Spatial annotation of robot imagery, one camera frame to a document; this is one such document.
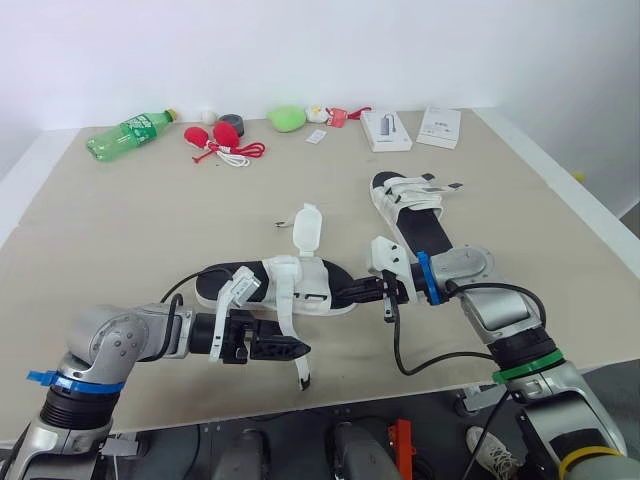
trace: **white sneaker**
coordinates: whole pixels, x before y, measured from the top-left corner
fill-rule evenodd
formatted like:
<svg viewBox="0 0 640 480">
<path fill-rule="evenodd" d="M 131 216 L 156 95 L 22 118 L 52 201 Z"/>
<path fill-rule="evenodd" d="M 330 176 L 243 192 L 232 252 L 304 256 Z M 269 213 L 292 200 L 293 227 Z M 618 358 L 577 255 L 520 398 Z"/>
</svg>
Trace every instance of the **white sneaker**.
<svg viewBox="0 0 640 480">
<path fill-rule="evenodd" d="M 473 452 L 476 445 L 478 445 L 482 431 L 482 427 L 470 427 L 467 430 L 467 448 L 469 448 L 469 452 Z M 521 464 L 511 455 L 507 447 L 491 433 L 487 433 L 482 442 L 476 461 L 498 480 L 509 480 L 521 467 Z"/>
</svg>

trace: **white wall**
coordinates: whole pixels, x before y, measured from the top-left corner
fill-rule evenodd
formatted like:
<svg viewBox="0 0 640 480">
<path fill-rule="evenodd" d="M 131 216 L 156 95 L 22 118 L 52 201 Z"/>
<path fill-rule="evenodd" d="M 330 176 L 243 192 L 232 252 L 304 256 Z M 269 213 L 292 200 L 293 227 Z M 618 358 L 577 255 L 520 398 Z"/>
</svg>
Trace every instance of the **white wall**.
<svg viewBox="0 0 640 480">
<path fill-rule="evenodd" d="M 526 75 L 501 110 L 617 216 L 640 200 L 640 2 L 557 2 L 533 9 L 531 28 L 562 36 L 525 48 L 511 67 Z"/>
<path fill-rule="evenodd" d="M 15 119 L 0 119 L 0 180 L 7 175 L 39 133 L 32 125 L 17 124 Z"/>
<path fill-rule="evenodd" d="M 635 0 L 24 0 L 0 18 L 0 101 L 42 129 L 207 104 L 502 105 L 615 210 L 638 161 L 637 31 Z"/>
</svg>

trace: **blue ring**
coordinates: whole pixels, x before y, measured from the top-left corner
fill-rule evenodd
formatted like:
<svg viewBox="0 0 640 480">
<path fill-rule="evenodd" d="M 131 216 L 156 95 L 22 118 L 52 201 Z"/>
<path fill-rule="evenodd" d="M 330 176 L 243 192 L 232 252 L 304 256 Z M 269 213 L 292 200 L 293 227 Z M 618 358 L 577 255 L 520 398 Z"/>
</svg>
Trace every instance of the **blue ring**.
<svg viewBox="0 0 640 480">
<path fill-rule="evenodd" d="M 433 278 L 433 273 L 431 272 L 431 262 L 429 260 L 429 256 L 424 252 L 418 252 L 417 257 L 418 262 L 420 262 L 420 266 L 422 267 L 422 274 L 424 275 L 424 279 L 427 282 L 427 289 L 429 290 L 429 299 L 431 300 L 431 305 L 440 305 L 440 293 L 438 293 L 436 281 Z"/>
<path fill-rule="evenodd" d="M 103 395 L 105 393 L 118 393 L 124 388 L 125 382 L 113 383 L 109 385 L 101 385 L 99 383 L 87 383 L 71 380 L 70 378 L 60 375 L 54 370 L 46 372 L 36 372 L 31 370 L 27 375 L 27 380 L 39 382 L 43 387 L 55 385 L 72 392 L 90 393 L 95 395 Z"/>
</svg>

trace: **green ring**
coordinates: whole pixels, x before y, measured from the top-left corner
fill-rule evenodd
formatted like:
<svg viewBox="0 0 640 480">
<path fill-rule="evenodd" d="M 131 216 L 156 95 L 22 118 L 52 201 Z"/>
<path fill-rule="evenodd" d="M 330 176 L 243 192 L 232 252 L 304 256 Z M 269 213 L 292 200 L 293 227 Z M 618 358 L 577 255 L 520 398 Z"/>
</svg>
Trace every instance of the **green ring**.
<svg viewBox="0 0 640 480">
<path fill-rule="evenodd" d="M 556 349 L 553 352 L 545 355 L 544 357 L 540 357 L 532 362 L 518 365 L 517 367 L 509 368 L 508 370 L 499 370 L 497 372 L 494 372 L 492 378 L 493 381 L 497 384 L 507 383 L 507 381 L 511 380 L 512 378 L 521 377 L 529 373 L 537 372 L 563 359 L 564 357 L 562 355 L 562 352 Z"/>
</svg>

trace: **red object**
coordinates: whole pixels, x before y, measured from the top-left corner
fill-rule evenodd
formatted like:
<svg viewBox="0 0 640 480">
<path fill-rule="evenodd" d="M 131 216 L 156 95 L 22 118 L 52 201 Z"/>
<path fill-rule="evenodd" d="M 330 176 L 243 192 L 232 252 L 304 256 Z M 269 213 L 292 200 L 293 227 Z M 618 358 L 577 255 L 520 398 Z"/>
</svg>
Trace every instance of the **red object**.
<svg viewBox="0 0 640 480">
<path fill-rule="evenodd" d="M 416 449 L 411 444 L 411 422 L 399 418 L 389 427 L 389 441 L 396 454 L 396 467 L 404 480 L 413 480 L 413 459 Z"/>
<path fill-rule="evenodd" d="M 184 131 L 184 139 L 194 147 L 205 148 L 209 141 L 209 134 L 204 128 L 189 127 Z"/>
<path fill-rule="evenodd" d="M 213 138 L 224 147 L 235 148 L 240 145 L 240 137 L 238 132 L 229 122 L 217 122 L 213 127 Z"/>
<path fill-rule="evenodd" d="M 362 107 L 360 110 L 356 110 L 355 112 L 347 115 L 347 118 L 349 120 L 360 120 L 360 115 L 362 115 L 362 112 L 367 112 L 369 110 L 371 110 L 371 107 Z"/>
<path fill-rule="evenodd" d="M 327 120 L 328 126 L 336 128 L 344 127 L 349 112 L 342 108 L 327 108 L 327 112 L 329 113 L 329 120 Z"/>
<path fill-rule="evenodd" d="M 220 123 L 226 123 L 227 125 L 229 125 L 233 129 L 233 132 L 235 133 L 236 138 L 238 138 L 238 133 L 230 123 L 218 122 L 218 124 Z M 225 134 L 223 133 L 223 139 L 226 139 L 226 140 L 229 140 L 229 138 L 231 137 L 231 135 L 229 135 L 228 137 L 225 138 L 224 135 Z M 207 153 L 199 157 L 191 157 L 195 163 L 200 163 L 200 160 L 202 160 L 203 158 L 215 152 L 232 153 L 234 155 L 244 155 L 245 157 L 259 158 L 264 154 L 265 150 L 267 149 L 264 146 L 264 143 L 260 143 L 260 142 L 251 143 L 246 147 L 238 147 L 238 145 L 233 147 L 229 145 L 217 144 L 209 140 L 209 134 L 207 133 L 207 131 L 204 128 L 200 128 L 200 127 L 187 128 L 184 131 L 184 139 L 187 141 L 188 144 L 196 148 L 200 148 L 202 150 L 209 150 Z"/>
<path fill-rule="evenodd" d="M 371 110 L 371 107 L 363 107 L 360 110 L 356 110 L 353 113 L 349 113 L 342 108 L 327 108 L 327 113 L 329 114 L 329 120 L 327 120 L 327 125 L 330 127 L 342 128 L 346 123 L 347 119 L 349 120 L 359 120 L 362 112 Z"/>
</svg>

